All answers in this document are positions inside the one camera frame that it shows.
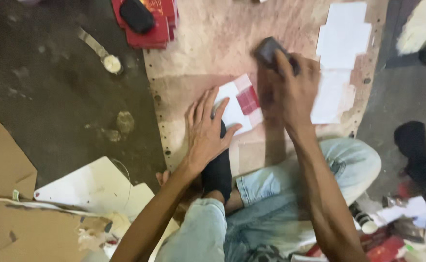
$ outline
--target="cardboard piece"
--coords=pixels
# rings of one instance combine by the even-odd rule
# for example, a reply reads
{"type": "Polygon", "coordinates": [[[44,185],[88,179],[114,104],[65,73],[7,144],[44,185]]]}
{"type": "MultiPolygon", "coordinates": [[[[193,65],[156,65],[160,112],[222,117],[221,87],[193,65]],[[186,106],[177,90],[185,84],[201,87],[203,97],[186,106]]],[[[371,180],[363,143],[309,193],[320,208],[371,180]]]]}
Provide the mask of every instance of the cardboard piece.
{"type": "Polygon", "coordinates": [[[32,199],[37,170],[0,124],[0,197],[11,198],[17,189],[21,197],[32,199]]]}
{"type": "Polygon", "coordinates": [[[103,232],[109,222],[0,202],[0,261],[81,261],[88,251],[79,251],[77,228],[103,232]]]}

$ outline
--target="finger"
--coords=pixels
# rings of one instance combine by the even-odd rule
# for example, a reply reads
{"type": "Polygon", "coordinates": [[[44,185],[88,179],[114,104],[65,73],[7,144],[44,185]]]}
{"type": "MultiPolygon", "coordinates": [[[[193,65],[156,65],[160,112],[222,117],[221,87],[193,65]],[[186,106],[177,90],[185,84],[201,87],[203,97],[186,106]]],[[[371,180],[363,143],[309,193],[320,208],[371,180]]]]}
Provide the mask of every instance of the finger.
{"type": "Polygon", "coordinates": [[[198,101],[198,105],[197,105],[197,108],[196,108],[196,114],[195,114],[195,123],[199,123],[200,121],[202,121],[205,99],[208,96],[209,92],[210,92],[209,90],[205,91],[202,95],[202,98],[200,98],[200,100],[198,101]]]}
{"type": "Polygon", "coordinates": [[[189,127],[193,126],[193,117],[195,115],[195,109],[197,108],[198,101],[193,102],[193,104],[190,105],[189,109],[187,110],[187,124],[189,127]]]}
{"type": "Polygon", "coordinates": [[[300,71],[302,75],[309,75],[309,67],[308,67],[308,60],[307,58],[303,57],[302,55],[298,53],[292,53],[292,58],[295,59],[300,66],[300,71]]]}
{"type": "Polygon", "coordinates": [[[234,134],[242,128],[241,124],[235,124],[233,127],[229,128],[229,130],[224,135],[223,139],[221,139],[221,143],[223,144],[223,148],[229,148],[231,145],[231,141],[233,140],[234,134]]]}
{"type": "Polygon", "coordinates": [[[314,82],[320,81],[320,62],[317,62],[313,59],[309,59],[309,66],[311,72],[311,78],[314,82]]]}
{"type": "Polygon", "coordinates": [[[164,171],[164,173],[163,173],[163,184],[168,181],[170,176],[171,176],[171,171],[169,171],[169,170],[164,171]]]}
{"type": "Polygon", "coordinates": [[[161,173],[156,173],[156,180],[158,181],[158,184],[160,187],[163,186],[163,175],[161,173]]]}
{"type": "Polygon", "coordinates": [[[286,55],[283,52],[281,52],[279,49],[276,49],[274,54],[276,56],[276,62],[278,63],[278,68],[284,74],[284,78],[287,81],[293,81],[295,78],[294,69],[292,68],[291,63],[289,63],[289,61],[287,60],[286,55]]]}
{"type": "Polygon", "coordinates": [[[215,123],[221,123],[221,118],[223,117],[224,110],[226,110],[226,106],[228,103],[229,103],[229,98],[225,98],[216,109],[216,112],[214,114],[215,123]]]}
{"type": "Polygon", "coordinates": [[[205,120],[207,119],[211,120],[211,113],[213,112],[214,100],[216,99],[218,92],[219,92],[218,86],[215,86],[212,89],[210,89],[210,93],[208,94],[208,98],[206,98],[205,107],[203,111],[203,117],[205,120]]]}

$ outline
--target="foot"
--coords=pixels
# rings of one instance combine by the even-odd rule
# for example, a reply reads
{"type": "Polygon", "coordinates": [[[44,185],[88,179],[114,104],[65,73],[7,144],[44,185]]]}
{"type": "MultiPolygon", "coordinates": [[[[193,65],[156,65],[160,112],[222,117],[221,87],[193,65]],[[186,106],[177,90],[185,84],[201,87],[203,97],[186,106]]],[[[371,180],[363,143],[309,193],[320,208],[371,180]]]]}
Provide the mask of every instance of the foot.
{"type": "MultiPolygon", "coordinates": [[[[221,121],[221,138],[226,134],[226,126],[221,121]]],[[[229,149],[226,149],[219,156],[206,165],[202,171],[202,183],[204,195],[217,190],[224,197],[224,203],[227,203],[231,197],[232,181],[231,164],[229,162],[229,149]]]]}

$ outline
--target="paper scrap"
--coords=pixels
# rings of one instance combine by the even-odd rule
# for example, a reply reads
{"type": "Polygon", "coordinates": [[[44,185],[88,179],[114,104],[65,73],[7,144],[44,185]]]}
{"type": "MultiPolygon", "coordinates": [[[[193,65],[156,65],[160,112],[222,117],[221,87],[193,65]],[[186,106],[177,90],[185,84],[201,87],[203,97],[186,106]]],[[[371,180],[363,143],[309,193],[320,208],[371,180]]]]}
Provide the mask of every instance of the paper scrap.
{"type": "Polygon", "coordinates": [[[350,74],[350,70],[321,71],[320,86],[311,113],[313,124],[334,123],[339,114],[344,87],[349,86],[350,74]]]}
{"type": "Polygon", "coordinates": [[[247,74],[243,74],[238,79],[219,87],[213,112],[225,98],[229,98],[229,103],[221,119],[226,128],[231,128],[238,123],[242,124],[242,128],[235,135],[250,131],[263,121],[258,98],[247,74]]]}
{"type": "Polygon", "coordinates": [[[354,103],[350,75],[357,55],[366,53],[372,25],[365,23],[367,3],[336,3],[329,8],[326,25],[320,27],[316,54],[321,80],[312,110],[314,124],[340,123],[354,103]]]}

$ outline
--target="concrete floor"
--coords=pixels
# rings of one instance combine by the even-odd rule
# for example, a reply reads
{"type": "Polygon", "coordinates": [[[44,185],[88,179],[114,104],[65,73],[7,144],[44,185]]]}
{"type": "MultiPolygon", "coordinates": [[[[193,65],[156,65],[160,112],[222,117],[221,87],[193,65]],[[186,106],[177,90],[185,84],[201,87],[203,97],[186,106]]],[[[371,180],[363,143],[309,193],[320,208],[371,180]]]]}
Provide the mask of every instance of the concrete floor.
{"type": "Polygon", "coordinates": [[[38,170],[37,188],[108,156],[133,184],[158,190],[165,163],[143,54],[126,44],[109,0],[0,1],[0,122],[38,170]],[[78,26],[120,58],[122,75],[104,69],[78,26]],[[135,129],[111,142],[124,110],[135,129]]]}
{"type": "Polygon", "coordinates": [[[380,200],[388,193],[396,194],[397,185],[406,179],[398,176],[407,159],[394,144],[394,130],[411,120],[426,125],[426,67],[384,69],[387,60],[397,55],[393,54],[395,40],[414,7],[411,0],[390,2],[373,89],[357,134],[382,160],[381,173],[367,190],[373,200],[380,200]]]}

